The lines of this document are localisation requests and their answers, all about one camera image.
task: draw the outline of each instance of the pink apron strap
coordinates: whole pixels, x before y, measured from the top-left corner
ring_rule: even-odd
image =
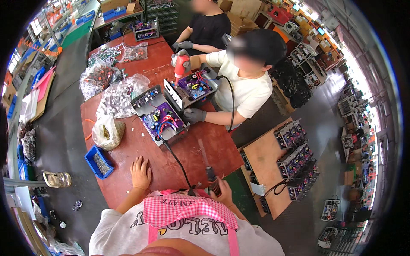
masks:
[[[238,239],[234,229],[228,229],[228,243],[230,256],[239,256]]]
[[[148,244],[154,242],[158,238],[158,229],[154,228],[151,225],[148,225]]]

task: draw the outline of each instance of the blue wire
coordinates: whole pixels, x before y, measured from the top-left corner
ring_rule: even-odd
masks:
[[[173,125],[173,124],[171,124],[170,122],[167,122],[167,121],[162,122],[162,123],[160,123],[159,125],[157,125],[157,134],[158,134],[158,136],[159,136],[160,138],[162,138],[162,137],[161,137],[161,135],[159,134],[159,129],[158,129],[158,127],[161,127],[162,124],[170,124],[170,125]]]

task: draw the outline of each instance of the gray work glove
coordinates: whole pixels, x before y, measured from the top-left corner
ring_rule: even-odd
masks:
[[[178,52],[178,50],[179,50],[178,44],[179,44],[178,42],[175,42],[175,43],[172,44],[172,48],[175,49],[174,52]]]
[[[196,122],[205,121],[206,114],[206,111],[200,109],[185,109],[184,119],[193,125]]]
[[[171,65],[173,67],[175,67],[176,65],[177,57],[182,55],[187,55],[189,57],[189,54],[186,50],[180,50],[178,53],[174,53],[173,55],[171,55]],[[182,66],[185,67],[185,73],[191,71],[191,61],[184,62]]]
[[[178,47],[180,49],[193,49],[194,48],[194,43],[190,41],[183,41],[182,43],[178,44]]]

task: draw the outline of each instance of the pink gingham apron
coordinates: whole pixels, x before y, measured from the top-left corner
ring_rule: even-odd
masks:
[[[235,230],[238,222],[235,215],[225,205],[211,198],[168,194],[144,199],[144,222],[148,224],[148,244],[157,240],[158,229],[181,219],[196,215],[207,215],[224,223],[228,229],[229,252],[239,256],[239,246]]]

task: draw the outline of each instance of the purple circuit board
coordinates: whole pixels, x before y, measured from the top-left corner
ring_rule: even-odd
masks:
[[[142,118],[142,121],[147,126],[148,131],[151,133],[153,137],[156,137],[158,135],[156,128],[164,121],[164,117],[167,115],[171,115],[171,117],[175,120],[176,122],[176,124],[174,124],[175,128],[178,129],[179,127],[183,126],[182,120],[179,119],[175,111],[171,108],[171,106],[167,102],[162,103],[153,112],[149,113],[148,115]],[[170,124],[166,123],[163,125],[162,130],[169,129],[170,126],[171,126]]]
[[[194,100],[212,91],[212,87],[207,84],[206,80],[200,81],[199,72],[205,72],[205,70],[190,74],[178,81],[178,85]]]

